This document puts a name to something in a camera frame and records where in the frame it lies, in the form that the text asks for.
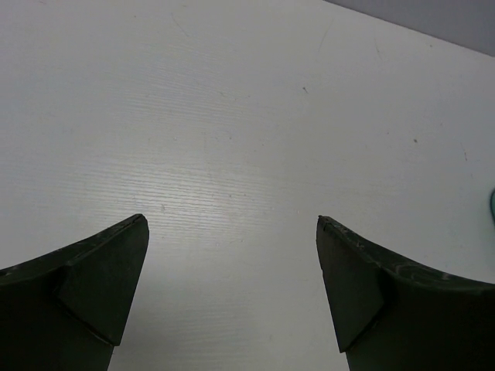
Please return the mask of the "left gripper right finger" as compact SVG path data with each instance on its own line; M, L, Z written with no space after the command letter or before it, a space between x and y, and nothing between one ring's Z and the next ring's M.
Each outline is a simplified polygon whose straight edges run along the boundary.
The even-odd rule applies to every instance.
M316 246L351 370L492 370L494 286L420 264L321 216Z

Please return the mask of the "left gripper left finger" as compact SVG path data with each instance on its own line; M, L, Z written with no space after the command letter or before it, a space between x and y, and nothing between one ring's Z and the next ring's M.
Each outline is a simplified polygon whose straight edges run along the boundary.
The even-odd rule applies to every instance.
M106 370L121 344L149 245L135 214L1 271L3 370Z

